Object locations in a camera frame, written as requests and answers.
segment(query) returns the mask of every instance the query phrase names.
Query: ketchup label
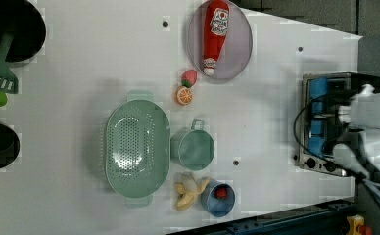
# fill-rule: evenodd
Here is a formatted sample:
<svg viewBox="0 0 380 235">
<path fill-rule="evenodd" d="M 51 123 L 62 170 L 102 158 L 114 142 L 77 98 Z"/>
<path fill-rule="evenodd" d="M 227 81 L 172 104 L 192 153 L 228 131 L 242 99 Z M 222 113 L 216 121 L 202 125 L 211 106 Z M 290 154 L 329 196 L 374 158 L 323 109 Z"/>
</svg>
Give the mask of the ketchup label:
<svg viewBox="0 0 380 235">
<path fill-rule="evenodd" d="M 211 20 L 212 33 L 218 36 L 224 36 L 227 33 L 227 20 L 229 19 L 229 11 L 216 8 L 214 16 Z"/>
</svg>

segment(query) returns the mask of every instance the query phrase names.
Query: toy food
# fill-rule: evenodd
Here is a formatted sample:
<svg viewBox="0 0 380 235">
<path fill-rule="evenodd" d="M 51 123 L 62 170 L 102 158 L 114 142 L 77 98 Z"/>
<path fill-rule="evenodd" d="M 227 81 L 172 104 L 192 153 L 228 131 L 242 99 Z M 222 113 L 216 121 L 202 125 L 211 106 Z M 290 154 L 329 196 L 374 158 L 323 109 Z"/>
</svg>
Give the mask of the toy food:
<svg viewBox="0 0 380 235">
<path fill-rule="evenodd" d="M 187 88 L 191 88 L 197 81 L 197 72 L 195 70 L 187 70 L 181 76 L 181 84 Z"/>
<path fill-rule="evenodd" d="M 210 179 L 206 178 L 202 184 L 197 187 L 193 174 L 181 174 L 181 183 L 175 184 L 175 189 L 181 194 L 181 199 L 177 202 L 177 209 L 184 211 L 190 208 L 197 200 L 200 194 L 205 191 Z"/>
<path fill-rule="evenodd" d="M 193 94 L 189 88 L 180 86 L 175 91 L 174 97 L 175 102 L 177 102 L 179 105 L 185 106 L 190 104 L 191 100 L 193 99 Z"/>
<path fill-rule="evenodd" d="M 217 199 L 225 200 L 227 199 L 227 189 L 224 187 L 218 187 L 214 192 Z"/>
<path fill-rule="evenodd" d="M 206 11 L 204 26 L 203 72 L 213 75 L 221 48 L 226 39 L 229 6 L 222 0 L 213 0 Z"/>
</svg>

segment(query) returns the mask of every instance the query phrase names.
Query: orange slice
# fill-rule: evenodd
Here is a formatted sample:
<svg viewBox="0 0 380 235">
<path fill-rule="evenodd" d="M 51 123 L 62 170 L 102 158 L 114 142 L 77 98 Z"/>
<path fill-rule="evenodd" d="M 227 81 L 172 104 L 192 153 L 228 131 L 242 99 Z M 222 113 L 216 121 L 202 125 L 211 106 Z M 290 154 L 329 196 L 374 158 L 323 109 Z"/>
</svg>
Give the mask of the orange slice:
<svg viewBox="0 0 380 235">
<path fill-rule="evenodd" d="M 180 86 L 175 92 L 175 101 L 182 106 L 190 104 L 193 99 L 193 94 L 190 89 L 185 86 Z"/>
</svg>

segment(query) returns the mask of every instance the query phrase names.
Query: cup handle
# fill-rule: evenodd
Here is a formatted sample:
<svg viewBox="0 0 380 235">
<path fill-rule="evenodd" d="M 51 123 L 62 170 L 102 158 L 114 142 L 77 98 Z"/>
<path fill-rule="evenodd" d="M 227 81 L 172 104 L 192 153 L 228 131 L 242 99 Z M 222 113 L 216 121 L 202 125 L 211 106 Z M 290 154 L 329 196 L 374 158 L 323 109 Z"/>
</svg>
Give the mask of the cup handle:
<svg viewBox="0 0 380 235">
<path fill-rule="evenodd" d="M 194 119 L 193 123 L 191 124 L 191 129 L 194 129 L 194 130 L 203 130 L 204 127 L 205 127 L 205 122 L 200 119 Z"/>
</svg>

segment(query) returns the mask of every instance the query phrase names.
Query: colander handle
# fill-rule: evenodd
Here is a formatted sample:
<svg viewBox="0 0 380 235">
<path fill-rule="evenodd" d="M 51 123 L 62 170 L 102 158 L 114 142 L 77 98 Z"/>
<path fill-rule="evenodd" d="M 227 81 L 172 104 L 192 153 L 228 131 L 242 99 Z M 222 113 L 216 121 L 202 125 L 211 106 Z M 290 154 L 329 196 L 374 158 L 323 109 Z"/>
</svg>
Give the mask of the colander handle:
<svg viewBox="0 0 380 235">
<path fill-rule="evenodd" d="M 154 101 L 154 95 L 150 91 L 146 90 L 131 90 L 126 95 L 126 101 L 133 101 L 133 100 L 147 100 L 147 101 Z"/>
<path fill-rule="evenodd" d="M 129 208 L 142 208 L 147 207 L 153 202 L 153 194 L 143 198 L 127 198 L 125 197 L 126 206 Z"/>
</svg>

